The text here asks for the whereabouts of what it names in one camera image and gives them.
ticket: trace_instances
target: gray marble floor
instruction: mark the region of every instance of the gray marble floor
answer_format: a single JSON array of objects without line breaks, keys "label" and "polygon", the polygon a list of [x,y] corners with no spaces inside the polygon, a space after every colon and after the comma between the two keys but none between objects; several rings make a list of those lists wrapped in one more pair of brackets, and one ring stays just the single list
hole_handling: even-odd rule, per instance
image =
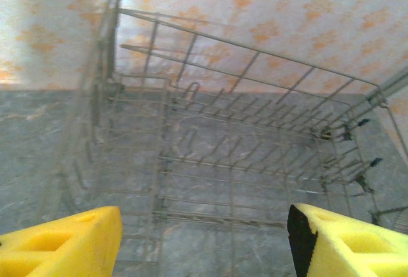
[{"label": "gray marble floor", "polygon": [[[70,97],[69,92],[0,93],[0,233],[31,224]],[[129,101],[118,102],[113,126],[103,122],[104,137],[95,146],[96,152],[103,149],[99,168],[85,179],[98,184],[98,193],[93,199],[76,195],[80,208],[121,208],[124,239],[114,276],[295,276],[284,228],[291,203],[371,219],[373,194],[362,194],[355,181],[343,186],[335,180],[339,172],[325,169],[347,151],[353,154],[337,166],[344,168],[345,179],[355,175],[347,167],[355,160],[383,159],[365,174],[379,210],[408,203],[408,168],[373,112],[364,116],[367,125],[353,131],[353,141],[333,144],[308,137],[309,130],[288,130],[313,104],[298,96],[287,97],[287,106],[275,112],[277,120],[269,126],[279,129],[265,129],[271,110],[234,120],[258,111],[248,106],[254,99],[259,106],[277,99],[271,95],[244,95],[234,105],[236,97],[230,96],[211,105],[213,97],[198,94],[199,104],[179,99],[168,106],[162,122],[156,95],[121,98]],[[345,108],[325,104],[321,110],[338,115]],[[361,156],[353,152],[356,140]],[[65,214],[61,208],[60,216]],[[382,225],[392,228],[394,219],[384,216]]]}]

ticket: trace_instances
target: wire rack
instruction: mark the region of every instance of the wire rack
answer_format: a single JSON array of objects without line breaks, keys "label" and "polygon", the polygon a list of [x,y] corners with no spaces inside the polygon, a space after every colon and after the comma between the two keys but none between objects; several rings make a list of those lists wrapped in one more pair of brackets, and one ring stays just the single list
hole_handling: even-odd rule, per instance
[{"label": "wire rack", "polygon": [[[118,42],[123,16],[149,25],[147,45]],[[185,51],[160,46],[169,29],[189,38]],[[192,56],[202,39],[252,56],[241,72],[209,66]],[[143,67],[118,72],[118,49],[145,54]],[[357,135],[374,108],[392,114],[377,85],[287,57],[281,58],[306,68],[292,86],[249,76],[265,55],[281,57],[108,0],[36,221],[120,206],[124,235],[116,276],[294,276],[285,231],[290,204],[306,202],[365,220],[379,212],[368,179],[384,157],[365,159]],[[155,74],[154,59],[179,64],[177,74]],[[189,68],[232,82],[203,90],[187,75]],[[301,88],[315,70],[344,83],[329,94]],[[245,82],[280,91],[240,92]],[[354,83],[377,91],[350,101],[344,91]],[[261,242],[257,252],[245,251],[249,238]],[[198,244],[194,240],[215,249],[204,248],[189,265],[184,262]]]}]

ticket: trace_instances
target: dishwasher rack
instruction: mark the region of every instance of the dishwasher rack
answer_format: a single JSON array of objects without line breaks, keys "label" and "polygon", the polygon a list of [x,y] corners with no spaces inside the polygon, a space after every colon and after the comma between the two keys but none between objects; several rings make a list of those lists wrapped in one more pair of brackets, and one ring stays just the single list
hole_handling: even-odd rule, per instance
[{"label": "dishwasher rack", "polygon": [[[147,45],[118,42],[123,16],[151,26]],[[169,29],[189,38],[185,51],[160,45],[157,39],[166,38]],[[201,39],[252,56],[241,72],[219,69],[192,56]],[[146,55],[139,72],[118,71],[118,49]],[[307,68],[291,87],[248,76],[264,56]],[[177,63],[177,74],[155,74],[153,58],[165,66]],[[191,81],[192,67],[231,83],[208,91],[202,82]],[[329,94],[301,88],[316,70],[341,76],[344,83]],[[245,93],[243,82],[279,91]],[[351,102],[344,90],[354,83],[376,91]],[[120,0],[108,0],[36,221],[120,206],[124,236],[116,276],[217,276],[199,275],[181,263],[179,270],[170,268],[181,257],[171,254],[184,236],[201,238],[205,232],[214,239],[208,233],[217,229],[224,233],[219,241],[228,246],[222,254],[224,276],[247,276],[248,257],[237,247],[254,234],[287,241],[286,220],[294,202],[364,219],[379,211],[369,177],[385,157],[365,158],[357,137],[378,107],[393,119],[380,88],[368,81],[169,23],[159,14],[121,9]],[[271,260],[268,273],[294,276],[289,245],[283,244],[263,247],[264,256],[271,250],[282,254],[282,262],[278,255]],[[253,267],[251,272],[258,274]]]}]

